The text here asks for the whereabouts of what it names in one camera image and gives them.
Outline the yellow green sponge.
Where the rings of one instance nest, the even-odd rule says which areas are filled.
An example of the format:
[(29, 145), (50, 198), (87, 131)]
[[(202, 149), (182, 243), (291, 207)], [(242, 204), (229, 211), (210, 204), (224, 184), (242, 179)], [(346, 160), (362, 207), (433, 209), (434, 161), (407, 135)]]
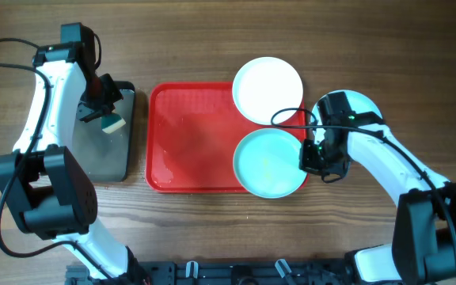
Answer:
[(124, 118), (115, 112), (101, 117), (101, 129), (106, 134), (113, 133), (114, 131), (123, 127), (125, 124), (126, 121)]

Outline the light blue plate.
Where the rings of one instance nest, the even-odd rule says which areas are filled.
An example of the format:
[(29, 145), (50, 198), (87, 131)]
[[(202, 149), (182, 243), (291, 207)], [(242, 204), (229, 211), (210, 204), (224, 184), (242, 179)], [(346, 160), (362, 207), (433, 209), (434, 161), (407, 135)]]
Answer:
[(263, 128), (237, 145), (233, 170), (241, 186), (265, 199), (279, 199), (298, 190), (307, 178), (298, 167), (301, 142), (287, 131)]
[[(338, 89), (331, 91), (329, 93), (339, 93), (339, 92), (344, 92), (348, 103), (351, 106), (351, 109), (355, 113), (365, 113), (365, 112), (374, 112), (377, 114), (380, 118), (383, 118), (382, 113), (380, 112), (379, 108), (377, 105), (367, 96), (365, 96), (362, 93), (359, 93), (355, 90), (350, 90), (350, 89)], [(312, 113), (314, 114), (315, 119), (310, 119), (310, 123), (313, 124), (314, 122), (317, 122), (318, 124), (321, 124), (321, 117), (319, 113), (319, 102), (317, 102), (311, 109)], [(321, 141), (324, 140), (325, 138), (325, 129), (317, 129), (313, 131), (313, 141), (315, 144), (319, 144)]]

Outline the white round plate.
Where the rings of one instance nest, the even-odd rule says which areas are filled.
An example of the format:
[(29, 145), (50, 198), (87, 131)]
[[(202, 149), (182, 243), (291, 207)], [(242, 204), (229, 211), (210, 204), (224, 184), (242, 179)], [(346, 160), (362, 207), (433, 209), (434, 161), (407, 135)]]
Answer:
[(232, 97), (238, 111), (262, 125), (279, 124), (293, 116), (303, 99), (298, 71), (276, 57), (260, 57), (247, 62), (236, 73)]

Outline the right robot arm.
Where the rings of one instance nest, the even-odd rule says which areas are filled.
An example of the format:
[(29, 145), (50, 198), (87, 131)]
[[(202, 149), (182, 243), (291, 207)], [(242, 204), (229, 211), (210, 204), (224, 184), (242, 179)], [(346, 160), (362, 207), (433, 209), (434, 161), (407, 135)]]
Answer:
[(397, 206), (392, 242), (356, 251), (354, 280), (428, 284), (456, 279), (456, 182), (403, 147), (375, 103), (356, 91), (324, 95), (307, 127), (314, 137), (302, 144), (300, 169), (332, 183), (358, 162)]

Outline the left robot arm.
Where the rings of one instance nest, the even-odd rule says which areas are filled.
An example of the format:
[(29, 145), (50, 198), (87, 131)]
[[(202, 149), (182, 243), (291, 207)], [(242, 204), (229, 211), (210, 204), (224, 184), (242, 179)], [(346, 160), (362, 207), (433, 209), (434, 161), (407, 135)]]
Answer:
[(145, 270), (98, 219), (96, 190), (70, 150), (79, 121), (100, 119), (106, 133), (124, 125), (115, 110), (122, 94), (110, 75), (97, 74), (101, 42), (90, 28), (65, 24), (60, 36), (37, 46), (29, 67), (36, 88), (28, 119), (11, 153), (0, 155), (0, 211), (46, 250), (70, 250), (90, 282), (143, 284)]

